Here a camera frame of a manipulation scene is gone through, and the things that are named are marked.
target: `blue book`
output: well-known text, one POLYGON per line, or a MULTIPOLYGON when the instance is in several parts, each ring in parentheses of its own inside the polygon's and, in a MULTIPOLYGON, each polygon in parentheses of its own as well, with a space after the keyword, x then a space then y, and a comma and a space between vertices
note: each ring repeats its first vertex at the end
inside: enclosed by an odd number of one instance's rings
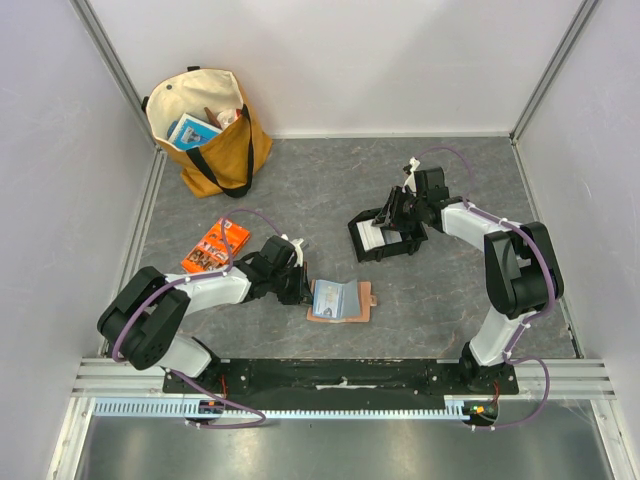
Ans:
POLYGON ((209 142, 222 130, 184 113, 169 137, 169 142, 180 150, 189 150, 209 142))

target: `metal floor panel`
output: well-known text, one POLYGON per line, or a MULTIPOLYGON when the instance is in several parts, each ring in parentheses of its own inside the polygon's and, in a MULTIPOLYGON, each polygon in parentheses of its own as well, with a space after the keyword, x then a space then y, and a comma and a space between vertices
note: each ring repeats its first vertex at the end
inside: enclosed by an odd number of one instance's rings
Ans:
MULTIPOLYGON (((503 402, 500 421, 534 405, 503 402)), ((94 417, 85 445, 77 480, 613 478, 584 401, 553 402, 525 427, 475 433, 455 421, 280 420, 216 432, 179 419, 94 417)))

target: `metal frame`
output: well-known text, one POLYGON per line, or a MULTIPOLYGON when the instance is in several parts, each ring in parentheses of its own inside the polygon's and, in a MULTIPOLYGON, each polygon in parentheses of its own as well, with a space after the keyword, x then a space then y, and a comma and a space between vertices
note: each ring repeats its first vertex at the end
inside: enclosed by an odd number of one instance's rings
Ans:
MULTIPOLYGON (((616 479, 640 478, 632 450, 627 444, 623 421, 619 414, 617 400, 602 360, 591 359, 550 359, 545 360, 551 375, 551 401, 590 400, 596 424, 616 479)), ((82 360, 72 391, 63 428, 60 432, 48 480, 72 479, 80 464, 82 448, 87 436, 91 418, 104 415, 108 405, 121 403, 122 416, 166 416, 171 408, 179 404, 190 404, 194 400, 206 398, 200 394, 165 394, 162 392, 164 370, 153 367, 138 371, 128 363, 116 364, 107 358, 86 358, 82 360), (101 410, 96 412, 96 404, 101 410), (153 411, 139 414, 131 409, 142 409, 144 405, 153 411)), ((535 362, 516 367, 520 394, 503 396, 503 401, 535 400, 542 396, 544 375, 535 362)), ((489 397, 473 395, 446 396, 449 408, 441 412, 402 412, 394 418, 439 419, 456 416, 455 406, 461 401, 489 400, 489 397)), ((330 418, 383 418, 385 415, 372 412, 349 412, 345 415, 330 414, 330 418)), ((284 418, 327 418, 321 412, 284 412, 284 418)))
POLYGON ((600 0, 583 0, 578 7, 578 11, 573 16, 573 19, 569 24, 569 28, 567 28, 567 30, 565 31, 562 40, 560 40, 560 44, 556 48, 556 51, 551 57, 551 60, 547 64, 547 68, 538 81, 536 88, 533 90, 531 97, 529 97, 524 110, 520 114, 520 118, 518 118, 518 121, 513 127, 510 137, 516 142, 522 136, 525 128, 527 128, 531 117, 538 109, 540 102, 542 101, 547 91, 549 90, 549 87, 558 75, 558 72, 562 68, 562 65, 564 65, 564 62, 569 56, 569 53, 571 53, 571 50, 578 40, 580 33, 593 15, 596 6, 599 3, 600 0))
POLYGON ((140 107, 140 96, 138 95, 133 82, 129 78, 127 71, 122 65, 122 62, 118 58, 113 45, 111 45, 111 41, 109 40, 104 27, 100 23, 100 20, 98 20, 96 12, 93 10, 93 7, 88 0, 70 0, 70 2, 80 17, 80 21, 84 24, 89 36, 91 36, 98 52, 100 52, 100 55, 116 81, 116 84, 122 91, 125 100, 131 106, 138 124, 146 133, 145 136, 147 137, 147 141, 150 145, 155 145, 151 135, 151 128, 149 127, 147 118, 140 107))
MULTIPOLYGON (((518 149, 518 143, 513 139, 511 140, 511 149, 516 159, 516 165, 518 165, 518 170, 520 171, 520 179, 522 180, 522 185, 524 186, 524 191, 527 195, 527 200, 529 201, 529 205, 531 206, 533 219, 544 223, 543 218, 540 215, 540 211, 538 210, 537 202, 533 194, 533 191, 531 189, 531 185, 529 184, 527 171, 525 169, 524 163, 522 162, 522 157, 520 156, 520 151, 518 149)), ((573 316, 571 315, 571 308, 569 306, 566 296, 563 296, 558 301, 558 305, 560 305, 560 309, 562 310, 564 319, 567 325, 569 326, 569 334, 571 335, 571 342, 573 343, 573 348, 576 351, 576 356, 578 358, 584 358, 584 350, 582 349, 582 346, 580 345, 580 341, 578 340, 579 335, 577 334, 577 329, 573 321, 573 316)))
MULTIPOLYGON (((138 216, 131 236, 131 242, 127 250, 127 255, 124 259, 120 280, 113 292, 113 296, 119 293, 127 282, 131 280, 131 277, 135 274, 140 265, 142 249, 144 248, 144 242, 147 238, 149 224, 151 223, 151 214, 153 213, 153 207, 156 203, 158 190, 160 189, 160 182, 162 180, 162 172, 164 172, 164 166, 166 163, 167 154, 160 147, 156 147, 153 163, 151 165, 149 177, 147 178, 142 202, 140 203, 140 209, 138 210, 138 216)), ((102 356, 106 353, 107 343, 108 342, 102 338, 97 352, 98 356, 102 356)))

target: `black bag handle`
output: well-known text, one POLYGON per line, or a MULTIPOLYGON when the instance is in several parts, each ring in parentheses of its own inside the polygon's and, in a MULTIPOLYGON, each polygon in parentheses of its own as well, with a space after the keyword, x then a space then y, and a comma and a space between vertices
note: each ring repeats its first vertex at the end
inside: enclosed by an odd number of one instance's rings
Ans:
POLYGON ((244 197, 249 189, 251 188, 251 184, 253 183, 253 165, 254 165, 254 151, 253 151, 253 128, 251 126, 251 115, 249 114, 249 108, 246 104, 242 105, 242 116, 246 117, 249 121, 249 151, 247 154, 247 183, 237 188, 226 188, 220 185, 218 179, 215 174, 209 167, 209 164, 206 162, 202 153, 200 152, 200 148, 190 148, 187 150, 187 155, 196 166, 196 168, 202 173, 207 180, 211 183, 217 185, 220 190, 222 190, 226 195, 232 198, 240 198, 244 197))

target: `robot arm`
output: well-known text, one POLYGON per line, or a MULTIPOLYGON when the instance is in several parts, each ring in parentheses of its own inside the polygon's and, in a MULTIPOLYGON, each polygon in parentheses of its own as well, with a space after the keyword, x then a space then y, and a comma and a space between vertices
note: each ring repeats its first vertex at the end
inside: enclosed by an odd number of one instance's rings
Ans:
POLYGON ((157 289, 174 286, 145 311, 127 333, 120 353, 136 369, 155 365, 197 377, 214 355, 191 337, 177 334, 186 315, 217 305, 248 302, 272 292, 285 305, 311 304, 302 240, 273 236, 220 276, 163 275, 140 269, 98 321, 100 333, 114 345, 133 313, 157 289))
MULTIPOLYGON (((472 203, 451 197, 442 168, 418 171, 412 159, 405 167, 408 178, 394 187, 375 220, 380 228, 411 231, 416 222, 458 237, 484 253, 487 294, 491 307, 478 334, 465 346, 463 357, 471 370, 503 362, 503 353, 518 326, 542 310, 548 292, 542 266, 522 238, 507 227, 474 213, 472 203)), ((533 239, 540 249, 560 298, 564 284, 546 227, 539 222, 511 222, 533 239)))

